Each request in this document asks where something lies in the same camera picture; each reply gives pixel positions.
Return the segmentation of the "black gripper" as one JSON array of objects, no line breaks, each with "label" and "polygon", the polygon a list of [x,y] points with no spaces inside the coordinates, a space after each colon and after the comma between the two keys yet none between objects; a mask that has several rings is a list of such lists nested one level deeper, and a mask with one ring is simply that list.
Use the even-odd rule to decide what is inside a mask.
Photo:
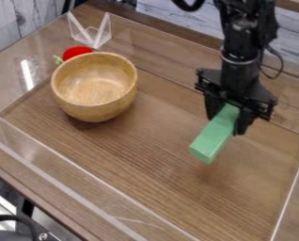
[{"label": "black gripper", "polygon": [[198,82],[195,89],[203,93],[206,114],[214,119],[224,104],[232,104],[240,108],[239,117],[235,120],[234,135],[242,136],[248,126],[260,118],[271,119],[278,98],[263,86],[259,79],[240,82],[240,78],[230,76],[224,81],[223,71],[215,69],[196,70]]}]

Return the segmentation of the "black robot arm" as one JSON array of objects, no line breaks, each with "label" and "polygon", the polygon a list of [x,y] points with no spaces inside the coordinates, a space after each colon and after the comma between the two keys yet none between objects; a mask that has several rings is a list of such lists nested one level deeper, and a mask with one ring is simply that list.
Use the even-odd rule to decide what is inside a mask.
[{"label": "black robot arm", "polygon": [[196,70],[195,89],[203,93],[207,117],[212,120],[226,105],[239,108],[235,136],[256,119],[270,120],[278,98],[260,82],[264,52],[278,37],[274,0],[212,0],[219,11],[224,42],[222,68]]}]

